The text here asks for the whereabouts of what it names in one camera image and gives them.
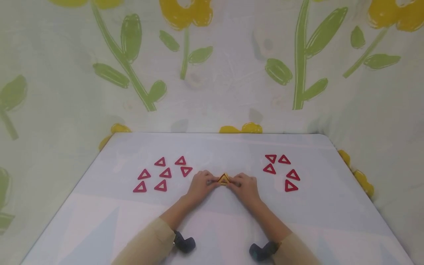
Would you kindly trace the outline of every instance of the sleeve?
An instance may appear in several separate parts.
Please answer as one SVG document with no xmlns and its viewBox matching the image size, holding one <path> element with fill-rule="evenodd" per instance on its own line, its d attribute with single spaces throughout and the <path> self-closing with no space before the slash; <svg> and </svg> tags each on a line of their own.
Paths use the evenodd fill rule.
<svg viewBox="0 0 424 265">
<path fill-rule="evenodd" d="M 320 264 L 309 248 L 294 233 L 281 241 L 280 247 L 272 258 L 275 265 Z"/>
<path fill-rule="evenodd" d="M 159 264 L 171 252 L 174 238 L 169 225 L 157 218 L 127 244 L 112 265 Z"/>
</svg>

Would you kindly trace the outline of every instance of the right hand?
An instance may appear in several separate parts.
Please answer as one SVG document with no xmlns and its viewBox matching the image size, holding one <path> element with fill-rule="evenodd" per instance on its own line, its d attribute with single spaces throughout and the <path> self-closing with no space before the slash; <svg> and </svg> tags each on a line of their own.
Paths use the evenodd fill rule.
<svg viewBox="0 0 424 265">
<path fill-rule="evenodd" d="M 229 180 L 230 183 L 227 187 L 235 193 L 246 208 L 252 210 L 252 208 L 262 203 L 255 177 L 240 173 L 233 178 L 229 177 Z"/>
</svg>

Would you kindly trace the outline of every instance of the green stem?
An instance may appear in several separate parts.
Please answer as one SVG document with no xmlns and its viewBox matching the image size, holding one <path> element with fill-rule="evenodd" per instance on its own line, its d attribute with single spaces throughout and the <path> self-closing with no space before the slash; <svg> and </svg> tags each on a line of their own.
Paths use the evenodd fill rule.
<svg viewBox="0 0 424 265">
<path fill-rule="evenodd" d="M 12 140 L 18 139 L 19 138 L 18 132 L 13 126 L 13 123 L 10 120 L 9 116 L 7 115 L 6 110 L 1 105 L 0 105 L 0 119 L 4 122 L 4 125 L 6 125 L 7 132 L 9 133 Z"/>
<path fill-rule="evenodd" d="M 306 25 L 310 0 L 304 0 L 300 8 L 295 32 L 295 67 L 296 84 L 294 90 L 293 110 L 303 108 L 303 92 L 306 80 Z"/>
<path fill-rule="evenodd" d="M 188 67 L 188 52 L 190 49 L 190 39 L 188 34 L 188 27 L 184 29 L 184 57 L 183 57 L 183 65 L 181 66 L 180 79 L 185 79 L 185 74 L 187 73 Z"/>
<path fill-rule="evenodd" d="M 144 106 L 146 107 L 148 112 L 152 112 L 156 110 L 156 107 L 153 102 L 149 100 L 148 93 L 144 89 L 143 85 L 141 84 L 140 80 L 138 79 L 137 75 L 135 74 L 134 70 L 132 69 L 130 63 L 125 58 L 124 54 L 122 53 L 121 48 L 116 44 L 115 40 L 110 35 L 108 29 L 106 28 L 105 22 L 103 21 L 99 10 L 97 9 L 96 4 L 91 1 L 91 8 L 93 9 L 94 17 L 96 18 L 97 25 L 100 28 L 100 31 L 103 34 L 103 37 L 106 41 L 106 44 L 108 45 L 110 51 L 115 56 L 115 58 L 118 60 L 118 62 L 121 64 L 121 66 L 124 68 L 125 72 L 127 73 L 128 77 L 130 78 L 131 83 L 133 84 L 133 87 L 135 91 L 137 92 L 138 96 L 140 97 L 141 101 L 143 102 Z"/>
<path fill-rule="evenodd" d="M 344 78 L 348 78 L 351 74 L 353 74 L 353 72 L 356 71 L 356 69 L 359 68 L 359 66 L 361 66 L 364 63 L 365 59 L 367 59 L 367 57 L 370 55 L 370 53 L 372 53 L 372 51 L 375 49 L 375 47 L 380 43 L 380 41 L 386 35 L 388 29 L 389 28 L 384 28 L 380 31 L 380 33 L 378 33 L 377 37 L 371 43 L 371 45 L 368 47 L 368 49 L 364 52 L 364 54 L 356 61 L 356 63 L 354 65 L 352 65 L 352 67 L 350 67 L 343 74 Z"/>
</svg>

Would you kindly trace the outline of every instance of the small pyramid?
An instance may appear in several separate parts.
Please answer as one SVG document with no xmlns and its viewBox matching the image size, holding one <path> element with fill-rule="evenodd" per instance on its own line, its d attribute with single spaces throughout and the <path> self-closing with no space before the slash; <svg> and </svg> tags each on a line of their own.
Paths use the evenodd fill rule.
<svg viewBox="0 0 424 265">
<path fill-rule="evenodd" d="M 222 174 L 222 176 L 218 180 L 218 183 L 223 186 L 226 186 L 228 183 L 230 183 L 227 173 Z"/>
</svg>

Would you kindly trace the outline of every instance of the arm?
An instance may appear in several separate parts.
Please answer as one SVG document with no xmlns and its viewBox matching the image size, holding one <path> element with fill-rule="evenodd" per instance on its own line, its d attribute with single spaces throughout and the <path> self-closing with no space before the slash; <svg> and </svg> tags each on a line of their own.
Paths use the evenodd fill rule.
<svg viewBox="0 0 424 265">
<path fill-rule="evenodd" d="M 275 264 L 319 264 L 301 240 L 262 202 L 255 177 L 240 173 L 227 185 L 250 211 L 270 241 L 280 244 L 273 255 Z"/>
<path fill-rule="evenodd" d="M 216 187 L 218 178 L 209 171 L 194 175 L 190 188 L 173 206 L 140 231 L 119 253 L 113 265 L 158 264 L 172 250 L 174 230 Z"/>
</svg>

